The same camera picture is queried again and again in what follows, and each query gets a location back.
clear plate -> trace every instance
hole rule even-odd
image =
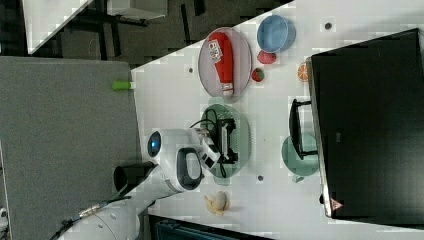
[[[234,93],[231,97],[224,97],[219,81],[218,73],[216,72],[215,65],[209,54],[208,39],[214,32],[223,32],[227,34],[231,41],[233,50],[233,87]],[[199,54],[199,77],[206,92],[212,97],[222,97],[225,100],[231,98],[238,98],[242,95],[243,90],[246,88],[250,80],[250,73],[252,71],[252,54],[250,52],[249,44],[245,37],[234,31],[231,28],[218,28],[208,35],[204,41]]]

floor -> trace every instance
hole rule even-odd
[[[22,30],[18,32],[20,35],[10,31],[11,27],[24,29],[23,19],[19,18],[19,14],[21,14],[19,2],[19,0],[0,0],[0,14],[3,3],[3,5],[8,5],[6,7],[9,9],[8,14],[14,15],[14,17],[9,16],[9,23],[3,24],[8,28],[0,26],[0,30],[7,30],[6,34],[13,35],[14,38],[12,39],[14,45],[6,46],[8,49],[3,51],[4,55],[26,55],[22,52],[26,48],[26,42],[22,41],[24,33],[22,34]],[[290,0],[203,0],[201,2],[203,2],[205,11],[198,16],[195,16],[193,0],[170,0],[168,1],[168,15],[147,21],[146,27],[118,24],[122,52],[118,57],[114,56],[111,26],[104,24],[107,60],[125,61],[130,64],[131,68],[135,68],[199,41],[216,28],[235,26],[290,2]],[[181,12],[183,4],[187,12],[188,33],[185,32],[183,24]],[[66,26],[33,56],[100,59],[99,36],[97,33]]]

white table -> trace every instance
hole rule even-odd
[[[424,29],[424,1],[297,0],[272,13],[292,20],[297,37],[289,50],[277,54],[277,63],[263,66],[254,61],[254,68],[264,68],[265,80],[251,81],[245,95],[232,104],[247,116],[252,129],[253,154],[248,165],[231,179],[228,187],[216,185],[211,174],[206,173],[198,189],[161,199],[149,213],[273,239],[424,238],[424,232],[417,230],[326,218],[318,202],[319,174],[293,183],[281,157],[281,146],[289,135],[291,102],[295,97],[309,96],[308,86],[296,78],[298,65],[319,52],[414,27]],[[253,59],[260,50],[257,28],[272,13],[234,27],[248,39]],[[324,29],[327,22],[333,24],[330,31]],[[135,98],[144,153],[152,132],[158,128],[188,128],[206,109],[210,96],[197,72],[201,44],[132,71],[138,86]],[[311,117],[310,110],[301,115],[308,132],[313,132]],[[264,176],[262,182],[257,180],[258,175]],[[231,208],[223,217],[209,213],[203,200],[203,195],[220,190],[231,196]]]
[[[33,54],[93,0],[22,0],[28,54]]]

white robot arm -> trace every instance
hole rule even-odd
[[[144,181],[121,200],[81,212],[59,239],[135,239],[142,211],[157,199],[196,189],[202,179],[201,166],[210,169],[221,157],[205,129],[155,132],[149,139],[148,153],[158,165],[151,164],[151,172]]]

black cable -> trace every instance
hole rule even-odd
[[[58,239],[60,235],[68,231],[74,225],[74,222],[75,221],[72,220],[63,220],[62,227],[50,238],[50,240]]]
[[[109,200],[109,201],[106,201],[106,205],[111,204],[113,202],[118,202],[118,201],[121,201],[121,200],[130,199],[130,198],[131,198],[131,196],[125,196],[125,197],[120,197],[120,198],[116,198],[116,199],[113,199],[113,200]]]
[[[216,124],[216,123],[214,123],[212,120],[209,120],[209,119],[202,119],[202,120],[199,120],[199,121],[197,121],[197,122],[193,123],[193,125],[191,125],[191,126],[190,126],[190,128],[192,128],[192,127],[196,126],[197,124],[199,124],[199,123],[201,123],[201,122],[211,122],[211,123],[213,123],[213,124]]]
[[[206,109],[206,111],[205,111],[206,119],[208,119],[208,113],[209,112],[213,112],[213,114],[215,115],[215,123],[214,124],[215,124],[215,127],[216,127],[216,124],[218,123],[218,115],[216,114],[216,111],[214,109],[209,108],[209,109]]]

